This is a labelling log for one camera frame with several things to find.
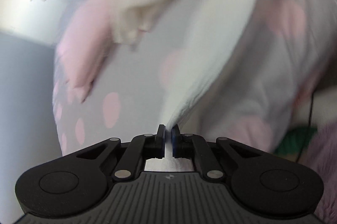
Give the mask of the white muslin garment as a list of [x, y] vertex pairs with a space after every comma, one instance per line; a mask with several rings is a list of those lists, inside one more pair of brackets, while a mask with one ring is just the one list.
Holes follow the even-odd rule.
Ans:
[[[138, 43], [172, 1], [116, 0], [111, 22], [114, 41]], [[228, 79], [257, 1], [204, 0], [192, 19], [185, 54], [164, 97], [159, 120], [167, 131], [195, 117]]]

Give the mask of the grey pink-dotted bedspread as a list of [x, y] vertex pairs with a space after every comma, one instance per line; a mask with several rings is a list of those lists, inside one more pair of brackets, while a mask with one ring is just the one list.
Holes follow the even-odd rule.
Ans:
[[[76, 9], [64, 14], [55, 53], [53, 107], [64, 155], [110, 137], [155, 133], [164, 97], [185, 54], [185, 37], [204, 0], [173, 0], [135, 45], [114, 41], [90, 96], [70, 91], [57, 53]], [[336, 0], [258, 0], [228, 77], [195, 117], [179, 123], [208, 141], [226, 136], [271, 152], [292, 112], [314, 88], [336, 49]]]

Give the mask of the green cloth item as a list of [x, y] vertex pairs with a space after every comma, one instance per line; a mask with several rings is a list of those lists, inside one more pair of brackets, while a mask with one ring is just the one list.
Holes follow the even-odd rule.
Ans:
[[309, 128], [304, 125], [289, 129], [281, 143], [275, 149], [274, 155], [280, 157], [297, 155], [302, 147], [308, 147], [308, 144], [312, 137], [316, 135], [317, 131], [317, 127]]

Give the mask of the folded pink garment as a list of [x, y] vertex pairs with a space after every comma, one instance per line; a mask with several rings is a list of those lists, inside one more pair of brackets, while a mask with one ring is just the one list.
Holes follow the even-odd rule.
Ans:
[[66, 84], [80, 103], [90, 96], [110, 53], [116, 1], [85, 0], [58, 45]]

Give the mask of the purple fleece sleeve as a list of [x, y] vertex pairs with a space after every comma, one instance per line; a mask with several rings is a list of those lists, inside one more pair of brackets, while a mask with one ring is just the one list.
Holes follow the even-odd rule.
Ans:
[[324, 125], [314, 135], [303, 165], [317, 172], [324, 183], [316, 216], [324, 223], [336, 223], [336, 122]]

